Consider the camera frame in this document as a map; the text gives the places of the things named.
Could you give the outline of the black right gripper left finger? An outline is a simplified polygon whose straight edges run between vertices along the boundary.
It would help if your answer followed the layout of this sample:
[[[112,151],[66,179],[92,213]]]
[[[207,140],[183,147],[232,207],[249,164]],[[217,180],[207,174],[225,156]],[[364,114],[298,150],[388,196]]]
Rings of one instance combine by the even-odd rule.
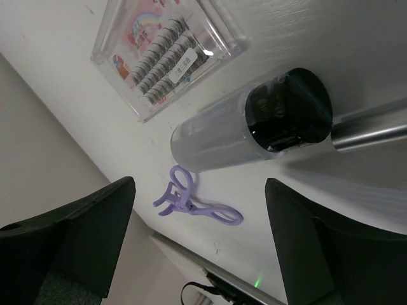
[[[136,194],[124,177],[72,203],[1,228],[1,304],[101,304]]]

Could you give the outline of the red lip gloss tube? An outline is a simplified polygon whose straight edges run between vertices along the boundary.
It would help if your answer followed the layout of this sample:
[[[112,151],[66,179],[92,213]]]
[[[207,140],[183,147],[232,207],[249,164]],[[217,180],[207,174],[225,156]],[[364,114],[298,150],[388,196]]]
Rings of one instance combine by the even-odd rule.
[[[340,153],[405,139],[405,98],[346,116],[331,130],[332,144]]]

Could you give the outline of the clear tube black cap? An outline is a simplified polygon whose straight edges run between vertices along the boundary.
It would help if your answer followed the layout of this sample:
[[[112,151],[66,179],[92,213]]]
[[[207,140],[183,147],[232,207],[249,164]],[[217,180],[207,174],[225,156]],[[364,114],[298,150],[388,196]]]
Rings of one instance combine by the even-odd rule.
[[[198,173],[275,159],[318,144],[330,134],[328,91],[311,71],[295,68],[250,83],[178,125],[170,150],[178,165]]]

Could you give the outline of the purple eyelash curler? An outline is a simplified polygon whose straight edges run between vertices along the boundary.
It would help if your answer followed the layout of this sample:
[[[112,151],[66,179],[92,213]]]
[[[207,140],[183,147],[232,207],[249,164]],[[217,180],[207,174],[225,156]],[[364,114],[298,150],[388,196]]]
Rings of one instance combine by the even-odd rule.
[[[228,205],[197,201],[200,206],[196,206],[193,201],[195,185],[192,174],[180,165],[173,166],[169,175],[170,182],[165,192],[153,202],[155,208],[164,203],[168,204],[164,210],[158,213],[159,216],[164,217],[179,212],[192,216],[205,216],[227,226],[238,226],[243,222],[243,215]]]

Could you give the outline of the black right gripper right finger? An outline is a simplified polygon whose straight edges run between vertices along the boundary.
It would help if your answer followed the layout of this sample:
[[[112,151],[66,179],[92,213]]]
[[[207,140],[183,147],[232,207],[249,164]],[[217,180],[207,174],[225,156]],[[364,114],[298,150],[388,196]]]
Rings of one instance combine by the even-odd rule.
[[[406,304],[406,235],[350,219],[274,178],[265,198],[289,304]]]

